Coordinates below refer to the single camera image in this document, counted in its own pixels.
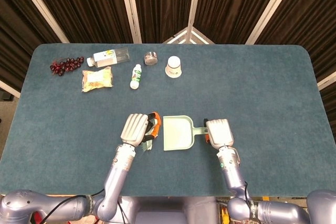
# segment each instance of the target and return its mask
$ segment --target bottle cap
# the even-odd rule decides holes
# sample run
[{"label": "bottle cap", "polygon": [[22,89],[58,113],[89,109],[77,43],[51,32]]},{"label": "bottle cap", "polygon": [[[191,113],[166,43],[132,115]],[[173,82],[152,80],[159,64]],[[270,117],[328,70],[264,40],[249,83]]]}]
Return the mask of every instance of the bottle cap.
[{"label": "bottle cap", "polygon": [[89,67],[93,67],[93,63],[92,63],[92,59],[91,58],[87,58],[86,61],[87,61],[88,65],[89,65]]},{"label": "bottle cap", "polygon": [[137,89],[139,87],[139,82],[131,81],[130,87],[131,87],[131,89]]}]

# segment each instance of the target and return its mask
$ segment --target black cable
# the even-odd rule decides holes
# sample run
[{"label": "black cable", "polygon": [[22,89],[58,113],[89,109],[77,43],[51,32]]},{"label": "black cable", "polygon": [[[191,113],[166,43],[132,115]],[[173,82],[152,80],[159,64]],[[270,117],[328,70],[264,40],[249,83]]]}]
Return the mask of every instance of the black cable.
[{"label": "black cable", "polygon": [[251,210],[251,203],[250,203],[250,201],[247,199],[247,182],[245,181],[245,201],[246,201],[246,203],[247,203],[247,205],[248,205],[248,207],[249,207],[249,209]]},{"label": "black cable", "polygon": [[103,192],[104,191],[104,189],[101,189],[99,192],[97,192],[97,193],[95,193],[95,194],[91,194],[91,196],[93,197],[93,196],[96,196],[96,195],[98,195],[98,194],[100,194],[101,192]]},{"label": "black cable", "polygon": [[124,214],[126,220],[130,223],[130,220],[127,218],[127,215],[126,215],[125,212],[124,212],[124,209],[121,208],[121,211],[123,212],[123,214]]},{"label": "black cable", "polygon": [[[100,190],[99,192],[95,193],[95,194],[92,194],[91,196],[96,196],[98,194],[100,194],[103,190]],[[86,198],[85,195],[74,195],[74,196],[71,196],[69,198],[66,198],[65,200],[61,201],[60,203],[57,204],[56,207],[54,207],[50,213],[47,214],[47,216],[40,222],[40,224],[44,224],[46,222],[46,220],[50,217],[50,215],[56,211],[57,208],[59,208],[62,204],[64,204],[65,202],[69,201],[69,200],[72,200],[72,199],[76,199],[76,198]]]},{"label": "black cable", "polygon": [[121,211],[122,221],[124,222],[124,224],[126,224],[125,218],[124,218],[124,210],[122,210],[122,207],[121,207],[119,201],[117,201],[117,203],[118,203],[118,206],[119,206],[120,211]]}]

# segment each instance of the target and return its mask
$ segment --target curtain fold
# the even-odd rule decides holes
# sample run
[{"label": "curtain fold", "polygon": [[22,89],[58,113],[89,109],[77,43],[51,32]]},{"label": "curtain fold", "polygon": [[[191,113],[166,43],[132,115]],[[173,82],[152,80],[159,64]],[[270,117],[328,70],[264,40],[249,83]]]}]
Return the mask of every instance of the curtain fold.
[{"label": "curtain fold", "polygon": [[135,0],[143,43],[162,43],[188,26],[191,0]]},{"label": "curtain fold", "polygon": [[336,71],[336,0],[282,0],[256,44],[296,44],[311,57],[317,81]]},{"label": "curtain fold", "polygon": [[269,0],[198,0],[194,27],[216,44],[244,44]]},{"label": "curtain fold", "polygon": [[0,80],[21,91],[37,46],[60,42],[31,0],[0,0]]},{"label": "curtain fold", "polygon": [[336,82],[321,90],[321,97],[336,142]]},{"label": "curtain fold", "polygon": [[70,42],[133,42],[124,0],[43,1]]}]

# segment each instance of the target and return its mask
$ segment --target dustpan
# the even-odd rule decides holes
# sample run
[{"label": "dustpan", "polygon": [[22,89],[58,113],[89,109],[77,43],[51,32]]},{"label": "dustpan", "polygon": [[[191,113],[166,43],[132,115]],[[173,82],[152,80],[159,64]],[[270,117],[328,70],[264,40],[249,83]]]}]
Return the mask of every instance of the dustpan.
[{"label": "dustpan", "polygon": [[195,135],[207,134],[206,127],[195,128],[187,115],[163,117],[163,150],[185,150],[193,146]]}]

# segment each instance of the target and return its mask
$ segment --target paper cup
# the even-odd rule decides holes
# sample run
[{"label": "paper cup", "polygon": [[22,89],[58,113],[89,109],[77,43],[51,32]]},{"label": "paper cup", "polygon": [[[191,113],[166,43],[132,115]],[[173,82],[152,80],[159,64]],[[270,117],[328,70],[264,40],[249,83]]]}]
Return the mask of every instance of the paper cup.
[{"label": "paper cup", "polygon": [[181,61],[177,56],[170,56],[166,66],[166,74],[170,78],[177,78],[182,74]]}]

